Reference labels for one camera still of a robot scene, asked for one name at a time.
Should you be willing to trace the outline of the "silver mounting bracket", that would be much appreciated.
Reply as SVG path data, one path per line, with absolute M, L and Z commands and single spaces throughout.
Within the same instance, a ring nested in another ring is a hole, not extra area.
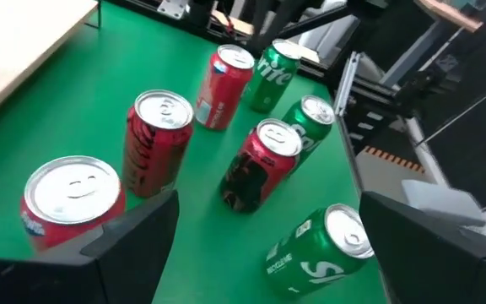
M 157 12 L 172 19 L 183 19 L 187 13 L 189 0 L 162 0 Z

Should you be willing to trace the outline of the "wooden shelf black frame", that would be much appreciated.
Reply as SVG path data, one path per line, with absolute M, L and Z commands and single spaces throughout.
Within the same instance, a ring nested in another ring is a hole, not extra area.
M 0 105 L 78 27 L 102 0 L 0 0 Z

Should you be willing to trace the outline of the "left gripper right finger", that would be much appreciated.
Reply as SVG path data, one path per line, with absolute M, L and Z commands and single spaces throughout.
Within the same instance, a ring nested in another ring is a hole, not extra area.
M 486 304 L 486 239 L 379 193 L 359 215 L 402 304 Z

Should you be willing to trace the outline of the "green Sprite can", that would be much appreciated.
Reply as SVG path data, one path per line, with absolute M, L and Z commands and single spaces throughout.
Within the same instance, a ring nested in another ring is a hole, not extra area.
M 322 98 L 304 95 L 289 108 L 282 120 L 299 134 L 302 141 L 298 163 L 290 172 L 293 174 L 331 132 L 335 122 L 334 111 Z
M 301 298 L 358 272 L 374 257 L 359 213 L 345 204 L 316 209 L 267 252 L 268 284 Z
M 271 112 L 296 75 L 300 59 L 300 52 L 294 43 L 275 39 L 257 62 L 242 100 L 253 111 Z

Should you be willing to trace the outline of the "red Coca-Cola Zero can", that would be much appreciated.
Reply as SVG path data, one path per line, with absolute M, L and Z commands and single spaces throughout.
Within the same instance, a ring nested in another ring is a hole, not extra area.
M 260 121 L 248 134 L 219 184 L 223 201 L 234 211 L 254 213 L 296 167 L 302 140 L 288 123 Z
M 140 198 L 171 190 L 193 134 L 188 100 L 169 90 L 148 90 L 129 108 L 123 184 Z

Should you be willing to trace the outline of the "red Fanta strawberry can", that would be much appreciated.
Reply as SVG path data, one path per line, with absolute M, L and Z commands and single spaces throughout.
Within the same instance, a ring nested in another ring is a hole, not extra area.
M 126 194 L 116 171 L 86 155 L 51 160 L 25 184 L 19 217 L 36 252 L 66 242 L 123 214 Z
M 244 48 L 225 44 L 210 57 L 195 107 L 196 120 L 212 130 L 225 130 L 253 75 L 254 57 Z

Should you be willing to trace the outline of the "silver aluminium extrusion bar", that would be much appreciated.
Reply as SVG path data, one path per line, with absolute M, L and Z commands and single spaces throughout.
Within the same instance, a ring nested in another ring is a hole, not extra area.
M 337 117 L 341 117 L 346 110 L 350 90 L 359 66 L 359 60 L 360 54 L 357 52 L 352 52 L 345 63 L 343 74 L 339 81 L 334 100 L 334 113 Z

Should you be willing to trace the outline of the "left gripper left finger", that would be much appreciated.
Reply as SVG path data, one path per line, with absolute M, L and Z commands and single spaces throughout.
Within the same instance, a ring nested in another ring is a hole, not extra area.
M 151 304 L 174 242 L 176 190 L 158 194 L 82 235 L 80 253 L 94 275 L 81 284 L 80 304 Z

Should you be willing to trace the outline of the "green table mat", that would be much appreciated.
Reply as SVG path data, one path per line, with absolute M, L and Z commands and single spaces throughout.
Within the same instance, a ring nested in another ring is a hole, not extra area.
M 101 13 L 99 29 L 81 26 L 0 106 L 0 258 L 32 254 L 19 200 L 34 170 L 67 155 L 120 169 L 127 111 L 140 93 L 197 98 L 213 43 L 113 4 Z M 261 118 L 242 106 L 223 132 L 195 128 L 176 183 L 175 240 L 153 304 L 387 304 L 376 261 L 298 301 L 269 288 L 261 265 L 274 243 L 317 208 L 357 207 L 359 188 L 334 125 L 256 213 L 233 212 L 218 185 Z

